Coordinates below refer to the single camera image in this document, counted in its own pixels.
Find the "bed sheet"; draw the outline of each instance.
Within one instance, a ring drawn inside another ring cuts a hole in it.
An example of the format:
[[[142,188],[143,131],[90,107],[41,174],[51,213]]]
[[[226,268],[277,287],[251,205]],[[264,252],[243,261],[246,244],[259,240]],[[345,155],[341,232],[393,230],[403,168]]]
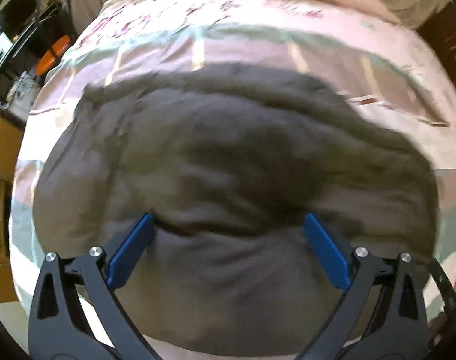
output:
[[[51,72],[28,117],[9,226],[15,289],[27,312],[47,252],[33,224],[34,191],[85,85],[234,61],[319,75],[363,117],[404,133],[433,164],[435,256],[455,280],[456,92],[415,32],[316,0],[111,0]],[[433,317],[442,304],[433,281],[424,294]]]

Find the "garment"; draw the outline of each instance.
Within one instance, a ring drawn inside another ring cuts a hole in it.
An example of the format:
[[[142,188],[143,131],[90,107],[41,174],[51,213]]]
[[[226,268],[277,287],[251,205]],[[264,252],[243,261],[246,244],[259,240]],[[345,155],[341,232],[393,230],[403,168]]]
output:
[[[401,134],[319,79],[241,64],[87,87],[34,195],[44,250],[85,253],[143,212],[154,243],[117,291],[145,335],[197,352],[298,352],[333,289],[303,217],[393,257],[429,257],[437,188]]]

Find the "silver screw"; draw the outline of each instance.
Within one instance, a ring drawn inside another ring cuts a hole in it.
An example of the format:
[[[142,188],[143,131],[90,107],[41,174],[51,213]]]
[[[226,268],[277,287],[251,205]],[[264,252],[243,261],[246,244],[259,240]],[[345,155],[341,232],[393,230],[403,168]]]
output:
[[[411,261],[411,254],[406,253],[406,252],[404,251],[404,252],[401,253],[401,259],[402,259],[402,261],[404,261],[404,262],[406,262],[406,263],[407,263],[407,262],[409,263],[409,262]]]
[[[91,257],[98,257],[102,252],[103,252],[103,249],[101,249],[99,246],[93,246],[90,249],[90,256]]]
[[[46,255],[46,261],[48,261],[49,263],[54,261],[56,259],[56,253],[51,251],[50,253],[48,253]]]
[[[366,257],[366,256],[368,256],[368,249],[360,246],[360,247],[356,248],[354,253],[356,253],[356,256],[358,256],[358,257]]]

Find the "blue gripper pad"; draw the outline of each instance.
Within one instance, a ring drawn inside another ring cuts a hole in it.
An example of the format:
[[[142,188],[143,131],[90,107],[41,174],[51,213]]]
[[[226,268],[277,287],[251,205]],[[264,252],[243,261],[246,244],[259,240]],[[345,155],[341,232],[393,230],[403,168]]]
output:
[[[126,284],[136,263],[153,238],[153,217],[145,214],[108,263],[106,285],[110,290],[114,291]]]
[[[305,237],[333,287],[347,291],[351,285],[349,263],[313,214],[305,216]]]

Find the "orange stool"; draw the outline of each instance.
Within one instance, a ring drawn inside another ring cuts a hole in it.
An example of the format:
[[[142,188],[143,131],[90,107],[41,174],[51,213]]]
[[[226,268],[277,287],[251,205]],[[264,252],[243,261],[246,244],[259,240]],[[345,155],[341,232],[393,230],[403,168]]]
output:
[[[70,46],[70,37],[68,35],[65,35],[61,38],[59,38],[53,45],[52,49],[55,52],[57,57],[61,57],[63,54],[65,54],[65,51],[68,50]],[[40,61],[37,64],[37,76],[42,76],[44,75],[48,70],[50,70],[52,67],[54,67],[56,63],[56,58],[51,52],[51,50],[48,50],[45,52],[45,55],[40,59]]]

